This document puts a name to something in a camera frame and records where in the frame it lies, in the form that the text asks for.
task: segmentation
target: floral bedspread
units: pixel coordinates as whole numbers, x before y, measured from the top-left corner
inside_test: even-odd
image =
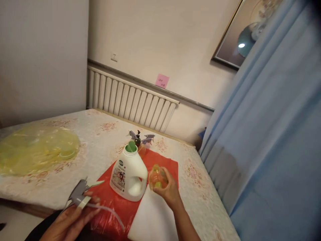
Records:
[[[55,170],[24,177],[0,176],[0,197],[61,209],[81,178],[96,181],[117,159],[130,140],[129,130],[151,133],[141,127],[90,109],[37,121],[40,125],[73,130],[80,139],[80,151],[73,161]],[[24,125],[0,130],[0,141]],[[179,165],[180,194],[186,211],[202,240],[240,240],[194,147],[155,134],[152,151]]]

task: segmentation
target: radiator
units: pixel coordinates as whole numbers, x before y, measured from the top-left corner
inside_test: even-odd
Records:
[[[88,65],[87,107],[99,108],[160,132],[179,101]]]

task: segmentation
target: floor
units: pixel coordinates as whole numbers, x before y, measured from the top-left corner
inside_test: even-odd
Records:
[[[43,218],[0,205],[0,223],[7,223],[0,231],[0,240],[24,241],[42,220]]]

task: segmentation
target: yellow plastic bag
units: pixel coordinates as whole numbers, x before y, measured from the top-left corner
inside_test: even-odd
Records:
[[[59,162],[74,159],[78,151],[79,139],[71,130],[27,126],[0,142],[0,174],[50,171]]]

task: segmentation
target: white wall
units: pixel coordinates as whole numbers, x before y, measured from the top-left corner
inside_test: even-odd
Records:
[[[88,0],[0,2],[0,121],[86,108]]]
[[[235,71],[210,59],[239,0],[91,0],[88,58],[215,108]],[[110,59],[116,53],[118,62]],[[166,130],[194,143],[211,112],[182,103]]]

